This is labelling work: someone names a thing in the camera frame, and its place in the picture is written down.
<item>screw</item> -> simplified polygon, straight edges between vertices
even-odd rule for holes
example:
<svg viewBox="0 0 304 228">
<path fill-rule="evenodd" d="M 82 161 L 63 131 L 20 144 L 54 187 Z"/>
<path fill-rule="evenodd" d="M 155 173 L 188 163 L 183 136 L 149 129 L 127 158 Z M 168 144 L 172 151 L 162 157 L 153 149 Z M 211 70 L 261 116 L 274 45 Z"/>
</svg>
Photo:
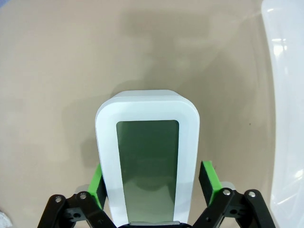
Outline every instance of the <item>screw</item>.
<svg viewBox="0 0 304 228">
<path fill-rule="evenodd" d="M 256 196 L 256 194 L 255 194 L 253 191 L 250 191 L 250 192 L 248 193 L 248 195 L 249 195 L 250 197 L 255 197 L 255 196 Z"/>
<path fill-rule="evenodd" d="M 57 196 L 57 197 L 55 198 L 56 203 L 59 203 L 61 200 L 62 200 L 62 199 L 61 199 L 60 196 Z"/>
<path fill-rule="evenodd" d="M 229 196 L 231 194 L 231 192 L 227 189 L 223 190 L 224 195 Z"/>
<path fill-rule="evenodd" d="M 80 199 L 84 200 L 86 198 L 86 194 L 85 193 L 81 193 L 80 194 Z"/>
</svg>

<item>blank screen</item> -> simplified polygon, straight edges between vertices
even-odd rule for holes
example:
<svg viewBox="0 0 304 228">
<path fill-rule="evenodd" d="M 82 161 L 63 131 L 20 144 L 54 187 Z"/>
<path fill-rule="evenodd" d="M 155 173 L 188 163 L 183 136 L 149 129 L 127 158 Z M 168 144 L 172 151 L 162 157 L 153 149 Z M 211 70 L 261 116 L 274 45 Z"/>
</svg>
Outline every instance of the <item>blank screen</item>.
<svg viewBox="0 0 304 228">
<path fill-rule="evenodd" d="M 116 128 L 129 222 L 173 221 L 179 123 L 122 121 Z"/>
</svg>

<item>green strip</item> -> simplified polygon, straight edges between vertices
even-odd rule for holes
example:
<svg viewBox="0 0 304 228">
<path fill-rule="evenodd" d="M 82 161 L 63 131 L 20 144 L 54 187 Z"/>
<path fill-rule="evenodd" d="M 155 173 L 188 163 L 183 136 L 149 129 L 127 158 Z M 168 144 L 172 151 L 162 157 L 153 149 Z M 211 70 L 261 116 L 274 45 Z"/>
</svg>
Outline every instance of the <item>green strip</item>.
<svg viewBox="0 0 304 228">
<path fill-rule="evenodd" d="M 95 174 L 92 178 L 92 181 L 89 185 L 89 188 L 88 188 L 88 192 L 95 198 L 98 206 L 102 208 L 101 204 L 100 204 L 100 200 L 98 198 L 98 195 L 97 195 L 97 190 L 98 190 L 98 187 L 99 187 L 99 183 L 100 181 L 102 180 L 102 171 L 101 171 L 101 165 L 99 164 L 95 170 Z"/>
<path fill-rule="evenodd" d="M 219 178 L 212 166 L 212 161 L 203 161 L 206 173 L 212 186 L 212 195 L 209 205 L 213 202 L 215 195 L 223 188 Z"/>
</svg>

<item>green gripper pad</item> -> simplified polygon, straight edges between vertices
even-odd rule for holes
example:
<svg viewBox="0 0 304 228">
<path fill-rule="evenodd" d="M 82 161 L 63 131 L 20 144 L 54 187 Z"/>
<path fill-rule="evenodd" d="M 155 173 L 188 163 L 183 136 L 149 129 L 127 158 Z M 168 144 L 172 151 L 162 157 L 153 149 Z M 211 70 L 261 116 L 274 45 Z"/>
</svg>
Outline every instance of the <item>green gripper pad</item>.
<svg viewBox="0 0 304 228">
<path fill-rule="evenodd" d="M 100 164 L 95 170 L 94 176 L 87 191 L 95 198 L 98 206 L 103 209 L 105 205 L 106 189 Z"/>
<path fill-rule="evenodd" d="M 211 161 L 201 162 L 199 174 L 200 186 L 203 190 L 206 203 L 209 206 L 218 191 L 222 189 L 222 184 L 215 173 Z"/>
</svg>

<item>white frame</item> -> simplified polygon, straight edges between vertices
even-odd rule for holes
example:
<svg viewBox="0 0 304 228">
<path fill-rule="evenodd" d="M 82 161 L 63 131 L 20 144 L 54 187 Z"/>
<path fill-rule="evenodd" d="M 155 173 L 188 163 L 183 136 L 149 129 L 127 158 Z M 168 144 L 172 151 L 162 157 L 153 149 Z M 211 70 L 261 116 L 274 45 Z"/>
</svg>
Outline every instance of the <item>white frame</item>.
<svg viewBox="0 0 304 228">
<path fill-rule="evenodd" d="M 195 106 L 170 90 L 125 91 L 99 108 L 96 137 L 103 177 L 116 226 L 129 223 L 124 201 L 116 124 L 120 121 L 176 120 L 179 148 L 174 221 L 187 223 L 195 175 L 200 118 Z"/>
</svg>

